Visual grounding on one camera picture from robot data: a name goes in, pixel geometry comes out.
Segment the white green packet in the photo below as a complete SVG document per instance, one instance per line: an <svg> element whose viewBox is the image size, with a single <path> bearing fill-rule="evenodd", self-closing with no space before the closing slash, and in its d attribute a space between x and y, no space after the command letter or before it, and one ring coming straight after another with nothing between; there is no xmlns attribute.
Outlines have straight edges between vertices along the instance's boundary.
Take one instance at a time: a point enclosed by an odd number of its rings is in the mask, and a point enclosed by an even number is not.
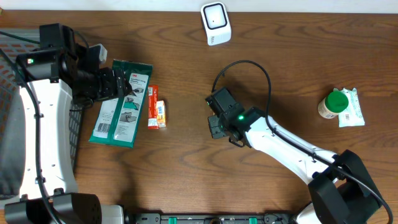
<svg viewBox="0 0 398 224"><path fill-rule="evenodd" d="M132 148L153 66L114 60L113 68L122 70L132 92L122 98L102 102L89 142Z"/></svg>

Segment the light green tissue packet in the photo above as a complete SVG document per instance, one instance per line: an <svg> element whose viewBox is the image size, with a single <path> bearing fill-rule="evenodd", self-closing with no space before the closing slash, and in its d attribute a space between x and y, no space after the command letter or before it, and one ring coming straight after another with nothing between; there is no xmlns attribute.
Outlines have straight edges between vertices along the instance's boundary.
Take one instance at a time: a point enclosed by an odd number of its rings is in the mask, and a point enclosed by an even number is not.
<svg viewBox="0 0 398 224"><path fill-rule="evenodd" d="M342 92L348 98L348 107L338 115L338 125L340 128L364 126L365 121L359 104L357 89L347 90L337 88L334 91Z"/></svg>

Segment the red orange stick packet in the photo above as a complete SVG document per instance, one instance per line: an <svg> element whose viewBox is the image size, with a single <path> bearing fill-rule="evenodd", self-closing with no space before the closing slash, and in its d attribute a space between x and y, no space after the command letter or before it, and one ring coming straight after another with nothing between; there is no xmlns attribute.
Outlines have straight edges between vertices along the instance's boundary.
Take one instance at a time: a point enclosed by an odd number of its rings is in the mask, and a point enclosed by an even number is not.
<svg viewBox="0 0 398 224"><path fill-rule="evenodd" d="M158 100L158 86L148 86L148 129L158 129L156 104Z"/></svg>

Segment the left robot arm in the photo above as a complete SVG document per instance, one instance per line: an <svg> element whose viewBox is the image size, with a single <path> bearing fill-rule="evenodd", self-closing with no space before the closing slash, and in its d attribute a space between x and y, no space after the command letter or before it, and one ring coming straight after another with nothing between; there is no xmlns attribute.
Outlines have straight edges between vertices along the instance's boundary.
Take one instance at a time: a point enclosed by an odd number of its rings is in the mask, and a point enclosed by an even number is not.
<svg viewBox="0 0 398 224"><path fill-rule="evenodd" d="M25 116L25 169L19 200L7 203L7 223L129 223L120 205L103 205L79 192L70 155L70 108L127 96L132 88L120 69L103 67L102 45L75 42L61 24L39 28L38 48L20 54L17 76Z"/></svg>

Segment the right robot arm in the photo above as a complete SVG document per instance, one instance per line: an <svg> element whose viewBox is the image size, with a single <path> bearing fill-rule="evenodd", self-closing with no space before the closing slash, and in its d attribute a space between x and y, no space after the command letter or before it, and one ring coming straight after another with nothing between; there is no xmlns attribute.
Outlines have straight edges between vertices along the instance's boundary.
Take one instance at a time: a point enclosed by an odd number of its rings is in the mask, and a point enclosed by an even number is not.
<svg viewBox="0 0 398 224"><path fill-rule="evenodd" d="M258 108L239 103L212 106L208 118L214 139L227 137L273 157L308 187L311 201L294 223L366 223L387 204L360 157L318 148L279 126Z"/></svg>

